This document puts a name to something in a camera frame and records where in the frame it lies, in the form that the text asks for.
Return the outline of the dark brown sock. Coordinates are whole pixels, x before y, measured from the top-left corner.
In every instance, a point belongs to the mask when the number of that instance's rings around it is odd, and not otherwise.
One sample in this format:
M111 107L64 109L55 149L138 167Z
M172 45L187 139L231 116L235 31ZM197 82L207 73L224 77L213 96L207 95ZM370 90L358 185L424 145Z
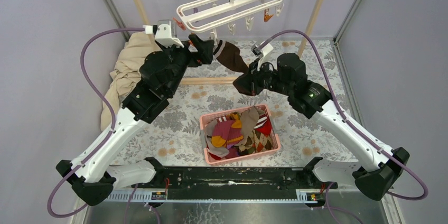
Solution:
M213 48L213 57L230 71L239 73L249 71L248 65L240 55L240 48L230 42L218 40Z

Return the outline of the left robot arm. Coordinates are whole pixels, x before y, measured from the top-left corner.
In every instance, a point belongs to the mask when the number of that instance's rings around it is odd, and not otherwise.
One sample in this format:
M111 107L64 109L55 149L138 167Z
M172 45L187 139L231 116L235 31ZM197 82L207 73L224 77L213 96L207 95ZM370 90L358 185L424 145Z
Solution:
M152 157L130 165L113 166L112 162L169 105L188 67L212 63L214 46L213 40L191 34L181 46L160 45L145 57L139 69L141 80L114 113L111 125L76 159L56 165L82 201L95 206L115 189L145 183L156 188L163 183L162 167Z

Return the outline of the red bear sock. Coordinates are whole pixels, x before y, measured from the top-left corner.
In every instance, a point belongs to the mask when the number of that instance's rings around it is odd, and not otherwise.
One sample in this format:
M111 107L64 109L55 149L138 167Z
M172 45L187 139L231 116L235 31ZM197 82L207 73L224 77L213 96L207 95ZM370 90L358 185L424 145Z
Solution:
M270 136L272 129L273 129L273 127L272 127L270 120L266 120L265 123L261 127L256 128L256 131L258 131L266 136Z

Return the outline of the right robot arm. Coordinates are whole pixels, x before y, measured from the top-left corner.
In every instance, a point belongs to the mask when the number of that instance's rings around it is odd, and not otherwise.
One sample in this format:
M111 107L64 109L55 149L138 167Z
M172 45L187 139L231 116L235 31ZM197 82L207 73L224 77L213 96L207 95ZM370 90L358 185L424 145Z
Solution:
M379 201L401 176L402 166L410 157L402 147L393 149L375 138L373 142L378 145L375 148L365 140L362 135L368 136L369 132L349 125L350 116L337 109L328 90L308 79L305 63L295 54L280 55L275 67L256 60L233 85L243 95L255 96L270 90L287 96L295 111L331 133L356 157L356 162L315 157L303 173L303 181L310 188L322 182L352 185L368 198Z

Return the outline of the cream patterned sock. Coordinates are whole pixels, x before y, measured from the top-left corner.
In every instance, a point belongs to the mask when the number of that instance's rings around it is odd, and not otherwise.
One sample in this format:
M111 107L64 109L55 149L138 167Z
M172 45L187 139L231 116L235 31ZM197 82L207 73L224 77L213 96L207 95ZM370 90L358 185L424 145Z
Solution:
M270 151L274 148L271 136L266 136L256 130L249 133L245 144L239 145L237 150L240 156Z

